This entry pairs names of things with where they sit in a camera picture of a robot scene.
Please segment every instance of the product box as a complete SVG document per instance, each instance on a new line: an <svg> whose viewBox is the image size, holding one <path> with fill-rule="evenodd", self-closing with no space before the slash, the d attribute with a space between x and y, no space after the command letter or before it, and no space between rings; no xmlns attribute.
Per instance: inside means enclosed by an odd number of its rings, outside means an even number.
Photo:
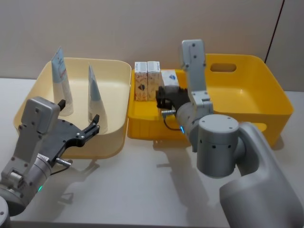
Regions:
<svg viewBox="0 0 304 228"><path fill-rule="evenodd" d="M161 70L160 86L163 86L166 92L178 91L180 85L175 70Z"/></svg>
<svg viewBox="0 0 304 228"><path fill-rule="evenodd" d="M161 86L162 74L159 62L148 62L148 101L155 101L155 93Z"/></svg>
<svg viewBox="0 0 304 228"><path fill-rule="evenodd" d="M147 62L135 62L135 100L148 100L148 68Z"/></svg>

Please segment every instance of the gray robot arm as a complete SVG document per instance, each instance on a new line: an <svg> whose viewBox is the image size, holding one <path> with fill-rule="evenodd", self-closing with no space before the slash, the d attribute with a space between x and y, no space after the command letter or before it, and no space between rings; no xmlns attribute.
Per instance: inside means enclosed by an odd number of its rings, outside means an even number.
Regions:
<svg viewBox="0 0 304 228"><path fill-rule="evenodd" d="M82 147L99 133L99 116L80 130L72 123L58 119L65 101L52 103L42 97L26 102L19 126L14 154L1 173L0 227L7 228L10 216L23 212L42 188L58 163L67 169L72 161L60 157L71 146Z"/></svg>
<svg viewBox="0 0 304 228"><path fill-rule="evenodd" d="M302 228L304 211L300 198L283 174L263 134L251 123L239 124L225 115L213 114L205 85L202 40L185 40L181 65L187 73L188 90L156 94L159 108L169 100L181 129L197 152L198 169L213 178L230 175L235 165L242 177L222 186L220 203L232 228ZM182 98L180 104L175 98Z"/></svg>
<svg viewBox="0 0 304 228"><path fill-rule="evenodd" d="M220 203L232 228L302 228L301 201L282 173L263 134L251 123L225 115L199 121L197 167L211 177L242 177L219 190Z"/></svg>

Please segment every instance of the white table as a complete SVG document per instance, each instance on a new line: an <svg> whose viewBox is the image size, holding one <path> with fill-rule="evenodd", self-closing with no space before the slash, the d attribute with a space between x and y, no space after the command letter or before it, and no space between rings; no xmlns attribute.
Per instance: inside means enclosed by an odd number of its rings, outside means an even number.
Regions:
<svg viewBox="0 0 304 228"><path fill-rule="evenodd" d="M0 79L0 169L15 148L13 117L34 80ZM304 93L287 92L295 112L275 154L304 198ZM196 168L191 147L126 137L122 151L106 160L74 160L72 168L48 179L14 227L228 227L219 188L240 177L238 170L219 180Z"/></svg>

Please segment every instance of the yellow plastic bin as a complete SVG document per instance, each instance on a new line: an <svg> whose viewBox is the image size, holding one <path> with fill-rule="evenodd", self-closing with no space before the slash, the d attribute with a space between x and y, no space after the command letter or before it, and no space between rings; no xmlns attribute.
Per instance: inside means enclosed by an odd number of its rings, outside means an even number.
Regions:
<svg viewBox="0 0 304 228"><path fill-rule="evenodd" d="M254 123L273 146L287 123L293 108L281 86L266 64L250 55L206 55L207 91L214 112L229 115L238 121ZM186 74L175 70L179 84L186 88ZM128 137L146 140L178 140L185 136L171 131L163 123L156 101L134 99L134 71L131 77ZM167 123L178 128L175 117Z"/></svg>
<svg viewBox="0 0 304 228"><path fill-rule="evenodd" d="M70 147L64 158L101 159L117 154L124 145L127 126L127 110L130 94L131 67L116 60L65 58L67 76L73 97L74 112L70 116L59 116L80 129L89 125L88 113L88 67L94 69L98 88L107 114L108 131L98 134L83 147ZM54 101L52 66L48 62L37 78L30 93L14 118L17 129L21 124L24 106L29 98L41 96Z"/></svg>

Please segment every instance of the tube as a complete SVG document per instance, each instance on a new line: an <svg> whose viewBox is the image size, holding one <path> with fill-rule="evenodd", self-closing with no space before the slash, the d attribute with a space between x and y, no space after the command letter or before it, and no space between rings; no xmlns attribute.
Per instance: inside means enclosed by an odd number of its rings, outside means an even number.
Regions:
<svg viewBox="0 0 304 228"><path fill-rule="evenodd" d="M59 103L62 99L66 101L65 108L59 113L60 116L71 115L73 109L73 99L67 77L66 65L63 59L63 51L60 47L52 58L52 76L54 103Z"/></svg>
<svg viewBox="0 0 304 228"><path fill-rule="evenodd" d="M91 122L95 115L99 115L99 133L103 134L108 130L107 117L104 103L101 99L97 81L91 65L89 65L89 98L88 98L88 120Z"/></svg>

